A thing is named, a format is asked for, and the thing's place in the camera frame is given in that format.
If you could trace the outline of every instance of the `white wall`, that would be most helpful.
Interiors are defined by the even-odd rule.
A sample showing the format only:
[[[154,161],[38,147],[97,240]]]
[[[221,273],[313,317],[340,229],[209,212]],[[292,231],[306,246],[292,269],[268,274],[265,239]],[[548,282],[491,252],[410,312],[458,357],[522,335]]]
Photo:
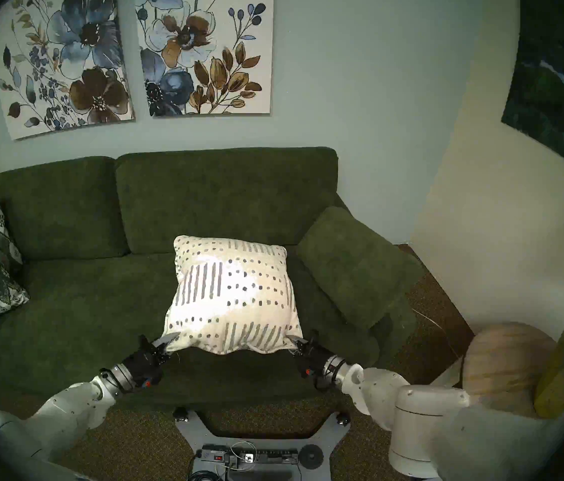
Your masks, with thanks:
[[[469,82],[412,243],[474,331],[564,329],[564,160],[501,123],[519,0],[483,0]]]
[[[0,172],[85,155],[235,146],[331,146],[354,215],[409,239],[449,143],[481,0],[275,0],[268,116],[151,119],[133,0],[118,0],[136,122],[12,142]]]

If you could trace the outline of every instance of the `floral wall art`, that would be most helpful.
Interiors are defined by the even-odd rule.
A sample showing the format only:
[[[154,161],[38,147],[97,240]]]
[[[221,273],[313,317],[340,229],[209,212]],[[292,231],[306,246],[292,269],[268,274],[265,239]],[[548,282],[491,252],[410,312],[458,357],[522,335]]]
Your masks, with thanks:
[[[269,113],[273,0],[135,0],[153,117]]]
[[[133,119],[116,0],[9,0],[0,98],[13,139]]]

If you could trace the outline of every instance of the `brown carpet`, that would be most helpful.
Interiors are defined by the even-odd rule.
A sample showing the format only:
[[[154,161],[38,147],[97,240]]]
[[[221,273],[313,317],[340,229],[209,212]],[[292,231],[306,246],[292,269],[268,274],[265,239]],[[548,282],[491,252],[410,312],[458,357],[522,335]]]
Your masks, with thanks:
[[[413,254],[406,245],[401,248]],[[418,329],[400,350],[393,371],[414,384],[428,384],[463,354],[472,337],[456,307],[427,273],[408,294],[411,306],[437,322],[417,316]],[[21,418],[43,403],[39,397],[4,396],[0,409]],[[352,427],[331,457],[334,481],[405,480],[388,462],[391,434],[360,414],[348,396],[331,391],[316,398],[206,411],[203,418],[217,435],[234,437],[308,437],[331,412],[347,410]],[[186,479],[193,452],[168,414],[111,409],[105,422],[67,451],[59,463],[99,481]]]

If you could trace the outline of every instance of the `light blue wall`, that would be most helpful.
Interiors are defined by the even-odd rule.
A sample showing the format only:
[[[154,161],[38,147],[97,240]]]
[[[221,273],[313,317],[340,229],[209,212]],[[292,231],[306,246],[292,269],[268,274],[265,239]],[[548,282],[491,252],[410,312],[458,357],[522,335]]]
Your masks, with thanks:
[[[271,114],[158,120],[133,0],[118,5],[136,121],[13,142],[0,108],[0,172],[133,151],[331,146],[353,214],[409,240],[449,144],[482,0],[275,0]]]

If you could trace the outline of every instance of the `sofa backrest cushion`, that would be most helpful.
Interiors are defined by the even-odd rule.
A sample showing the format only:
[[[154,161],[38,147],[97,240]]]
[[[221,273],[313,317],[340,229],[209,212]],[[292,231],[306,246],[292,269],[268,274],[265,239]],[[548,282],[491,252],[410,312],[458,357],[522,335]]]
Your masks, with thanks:
[[[132,153],[117,190],[133,253],[166,253],[179,235],[297,244],[336,200],[331,148]]]
[[[97,259],[129,251],[112,158],[0,173],[0,204],[24,260]]]

